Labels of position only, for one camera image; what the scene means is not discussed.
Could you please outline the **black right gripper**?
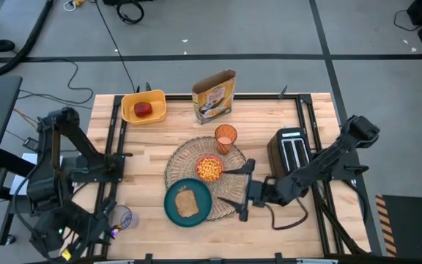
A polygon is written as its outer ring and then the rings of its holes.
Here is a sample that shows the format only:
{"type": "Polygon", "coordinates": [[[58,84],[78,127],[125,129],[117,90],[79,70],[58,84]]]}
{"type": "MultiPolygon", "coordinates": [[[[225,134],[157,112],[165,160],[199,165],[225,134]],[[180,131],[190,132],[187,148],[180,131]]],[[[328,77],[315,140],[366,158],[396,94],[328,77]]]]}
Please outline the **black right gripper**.
{"type": "MultiPolygon", "coordinates": [[[[231,169],[223,171],[224,174],[233,175],[251,175],[255,168],[255,160],[249,158],[245,164],[239,169],[231,169]]],[[[258,208],[263,208],[267,202],[273,199],[273,184],[252,180],[248,184],[247,200],[252,201],[252,205],[258,208]]],[[[219,197],[219,200],[231,205],[239,214],[239,220],[247,222],[248,220],[248,203],[238,203],[227,198],[219,197]]]]}

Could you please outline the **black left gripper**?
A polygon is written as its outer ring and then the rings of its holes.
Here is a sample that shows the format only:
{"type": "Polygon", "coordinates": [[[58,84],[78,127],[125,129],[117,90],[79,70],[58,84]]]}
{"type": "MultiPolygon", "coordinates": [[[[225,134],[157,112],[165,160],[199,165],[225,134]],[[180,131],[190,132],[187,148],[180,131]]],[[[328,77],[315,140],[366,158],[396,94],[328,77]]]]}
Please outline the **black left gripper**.
{"type": "Polygon", "coordinates": [[[96,210],[96,213],[77,213],[67,221],[67,226],[78,235],[67,246],[69,250],[85,249],[82,257],[106,257],[110,240],[103,240],[100,236],[103,232],[103,223],[108,223],[108,217],[116,206],[116,200],[111,197],[105,198],[96,210]]]}

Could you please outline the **clear glass tumbler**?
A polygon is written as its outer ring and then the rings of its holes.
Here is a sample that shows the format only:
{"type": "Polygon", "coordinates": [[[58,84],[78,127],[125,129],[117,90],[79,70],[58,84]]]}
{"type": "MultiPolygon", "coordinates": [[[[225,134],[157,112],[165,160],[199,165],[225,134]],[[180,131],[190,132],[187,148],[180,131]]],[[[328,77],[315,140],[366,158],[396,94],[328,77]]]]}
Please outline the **clear glass tumbler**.
{"type": "Polygon", "coordinates": [[[139,223],[138,214],[125,205],[117,205],[112,210],[109,219],[111,227],[119,231],[134,229],[139,223]]]}

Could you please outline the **orange faceted plastic cup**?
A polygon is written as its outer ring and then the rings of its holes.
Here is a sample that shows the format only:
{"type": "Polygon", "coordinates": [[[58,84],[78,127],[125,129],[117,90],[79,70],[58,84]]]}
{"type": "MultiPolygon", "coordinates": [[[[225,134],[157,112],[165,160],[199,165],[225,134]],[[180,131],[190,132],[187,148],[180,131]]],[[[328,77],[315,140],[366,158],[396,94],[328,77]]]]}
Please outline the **orange faceted plastic cup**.
{"type": "Polygon", "coordinates": [[[215,129],[215,140],[218,152],[226,155],[237,139],[237,130],[228,124],[222,124],[215,129]]]}

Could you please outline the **brown toast slice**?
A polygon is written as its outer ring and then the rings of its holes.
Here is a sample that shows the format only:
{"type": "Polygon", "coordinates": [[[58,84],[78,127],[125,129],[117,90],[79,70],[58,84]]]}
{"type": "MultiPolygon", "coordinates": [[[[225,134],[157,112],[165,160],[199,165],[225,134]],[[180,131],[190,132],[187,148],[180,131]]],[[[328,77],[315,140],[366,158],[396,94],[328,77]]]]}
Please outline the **brown toast slice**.
{"type": "Polygon", "coordinates": [[[190,189],[178,192],[174,199],[178,214],[183,218],[189,218],[199,212],[195,194],[190,189]]]}

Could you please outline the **dark green plate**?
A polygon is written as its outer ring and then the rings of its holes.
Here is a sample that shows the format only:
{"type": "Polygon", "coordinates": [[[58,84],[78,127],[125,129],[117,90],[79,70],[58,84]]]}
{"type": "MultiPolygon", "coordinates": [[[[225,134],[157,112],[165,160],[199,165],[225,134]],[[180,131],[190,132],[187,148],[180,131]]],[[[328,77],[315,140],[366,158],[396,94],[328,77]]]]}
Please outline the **dark green plate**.
{"type": "Polygon", "coordinates": [[[194,227],[207,219],[212,209],[212,195],[208,187],[200,180],[184,178],[172,184],[164,197],[164,210],[168,218],[181,227],[194,227]],[[199,212],[190,217],[179,215],[178,207],[175,205],[175,197],[180,187],[186,187],[193,191],[199,212]]]}

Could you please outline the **black toaster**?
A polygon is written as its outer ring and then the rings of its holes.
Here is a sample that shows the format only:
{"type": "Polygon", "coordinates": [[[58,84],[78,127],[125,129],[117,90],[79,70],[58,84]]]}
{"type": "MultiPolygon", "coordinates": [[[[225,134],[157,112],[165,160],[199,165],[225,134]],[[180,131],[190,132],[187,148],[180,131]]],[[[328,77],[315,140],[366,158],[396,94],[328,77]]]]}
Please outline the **black toaster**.
{"type": "Polygon", "coordinates": [[[311,160],[310,147],[301,128],[279,129],[267,144],[271,175],[283,177],[311,160]]]}

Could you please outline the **yellow panda cereal box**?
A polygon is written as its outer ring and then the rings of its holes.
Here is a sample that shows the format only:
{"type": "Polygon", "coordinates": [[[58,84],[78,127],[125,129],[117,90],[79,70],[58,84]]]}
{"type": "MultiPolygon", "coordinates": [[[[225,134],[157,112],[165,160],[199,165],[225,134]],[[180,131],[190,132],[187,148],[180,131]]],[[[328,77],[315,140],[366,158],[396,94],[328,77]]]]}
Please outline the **yellow panda cereal box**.
{"type": "Polygon", "coordinates": [[[193,85],[193,109],[200,124],[232,111],[235,81],[236,72],[227,69],[193,85]]]}

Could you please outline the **round woven placemat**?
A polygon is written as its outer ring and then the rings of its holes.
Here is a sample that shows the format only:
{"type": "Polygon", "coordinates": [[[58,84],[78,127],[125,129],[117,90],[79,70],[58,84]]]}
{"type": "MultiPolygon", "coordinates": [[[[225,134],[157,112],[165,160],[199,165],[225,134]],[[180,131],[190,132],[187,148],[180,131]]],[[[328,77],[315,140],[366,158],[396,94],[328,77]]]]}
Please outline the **round woven placemat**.
{"type": "MultiPolygon", "coordinates": [[[[201,136],[182,144],[170,157],[165,168],[165,185],[170,187],[183,178],[199,179],[196,165],[199,160],[212,155],[222,161],[224,170],[241,168],[247,158],[238,147],[233,146],[230,151],[221,155],[218,152],[217,141],[211,136],[201,136]]],[[[208,187],[212,196],[212,209],[207,217],[208,221],[217,221],[230,217],[236,210],[220,200],[221,197],[241,203],[245,197],[247,175],[222,174],[217,180],[203,183],[208,187]]]]}

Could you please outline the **white board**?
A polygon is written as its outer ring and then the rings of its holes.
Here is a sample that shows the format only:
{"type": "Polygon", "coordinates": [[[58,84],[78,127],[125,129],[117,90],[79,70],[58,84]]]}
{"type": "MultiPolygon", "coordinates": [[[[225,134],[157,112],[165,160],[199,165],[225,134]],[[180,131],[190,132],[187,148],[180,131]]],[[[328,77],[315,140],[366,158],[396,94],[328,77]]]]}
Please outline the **white board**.
{"type": "Polygon", "coordinates": [[[15,173],[10,187],[12,195],[29,195],[32,197],[53,193],[54,169],[50,153],[24,153],[17,165],[20,169],[15,173]]]}

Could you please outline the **black power brick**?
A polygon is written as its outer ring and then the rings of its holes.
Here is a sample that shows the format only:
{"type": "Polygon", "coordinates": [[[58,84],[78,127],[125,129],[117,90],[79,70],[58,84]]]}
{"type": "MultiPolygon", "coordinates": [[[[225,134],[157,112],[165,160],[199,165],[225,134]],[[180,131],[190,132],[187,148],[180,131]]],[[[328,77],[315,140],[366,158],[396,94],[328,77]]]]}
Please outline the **black power brick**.
{"type": "Polygon", "coordinates": [[[32,137],[27,137],[24,140],[23,146],[35,153],[39,150],[39,142],[32,137]]]}

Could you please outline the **yellow plastic bin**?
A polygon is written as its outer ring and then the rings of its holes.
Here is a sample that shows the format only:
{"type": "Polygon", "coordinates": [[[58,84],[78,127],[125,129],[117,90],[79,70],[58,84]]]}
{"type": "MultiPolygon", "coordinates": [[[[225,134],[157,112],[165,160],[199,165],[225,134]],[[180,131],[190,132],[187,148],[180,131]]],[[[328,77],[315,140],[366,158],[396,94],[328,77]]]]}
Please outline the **yellow plastic bin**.
{"type": "Polygon", "coordinates": [[[160,89],[125,95],[121,103],[122,119],[133,125],[146,125],[161,122],[166,118],[167,106],[165,93],[160,89]],[[152,112],[138,117],[134,111],[138,103],[148,103],[152,112]]]}

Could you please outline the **black hazard-striped mat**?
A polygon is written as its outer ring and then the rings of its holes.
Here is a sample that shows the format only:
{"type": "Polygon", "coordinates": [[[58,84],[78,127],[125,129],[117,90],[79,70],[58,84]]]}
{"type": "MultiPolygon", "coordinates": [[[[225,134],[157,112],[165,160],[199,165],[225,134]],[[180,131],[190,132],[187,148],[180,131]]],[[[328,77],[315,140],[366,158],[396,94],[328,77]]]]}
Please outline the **black hazard-striped mat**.
{"type": "Polygon", "coordinates": [[[375,197],[387,256],[422,259],[422,197],[375,197]]]}

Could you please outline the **yellow white power plug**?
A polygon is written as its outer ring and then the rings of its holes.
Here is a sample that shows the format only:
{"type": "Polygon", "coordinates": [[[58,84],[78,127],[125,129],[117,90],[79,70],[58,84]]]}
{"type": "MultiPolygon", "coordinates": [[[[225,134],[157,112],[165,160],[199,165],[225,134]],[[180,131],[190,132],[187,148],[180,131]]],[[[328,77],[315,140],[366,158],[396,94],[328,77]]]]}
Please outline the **yellow white power plug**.
{"type": "Polygon", "coordinates": [[[63,4],[63,9],[66,12],[75,11],[78,7],[83,5],[87,0],[67,0],[63,4]]]}

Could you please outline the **black aluminium table frame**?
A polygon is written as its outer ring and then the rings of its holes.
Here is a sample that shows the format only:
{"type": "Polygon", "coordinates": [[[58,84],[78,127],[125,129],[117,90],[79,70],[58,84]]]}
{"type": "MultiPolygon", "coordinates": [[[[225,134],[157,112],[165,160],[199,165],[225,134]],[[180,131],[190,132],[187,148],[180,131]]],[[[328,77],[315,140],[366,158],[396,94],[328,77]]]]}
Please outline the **black aluminium table frame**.
{"type": "Polygon", "coordinates": [[[230,114],[200,124],[190,96],[169,95],[164,121],[137,127],[117,122],[114,142],[123,143],[127,158],[116,198],[138,214],[139,223],[121,232],[107,256],[97,259],[139,263],[146,257],[181,262],[241,258],[248,262],[271,259],[276,253],[290,258],[347,252],[311,195],[286,207],[251,207],[247,222],[241,222],[234,213],[190,228],[173,224],[163,208],[164,173],[170,157],[186,141],[212,136],[219,125],[230,124],[237,129],[237,146],[246,158],[256,161],[253,176],[257,180],[270,173],[267,143],[279,128],[316,128],[319,138],[310,139],[311,147],[329,146],[339,133],[331,96],[313,93],[311,101],[306,105],[306,95],[279,99],[275,94],[239,94],[230,114]]]}

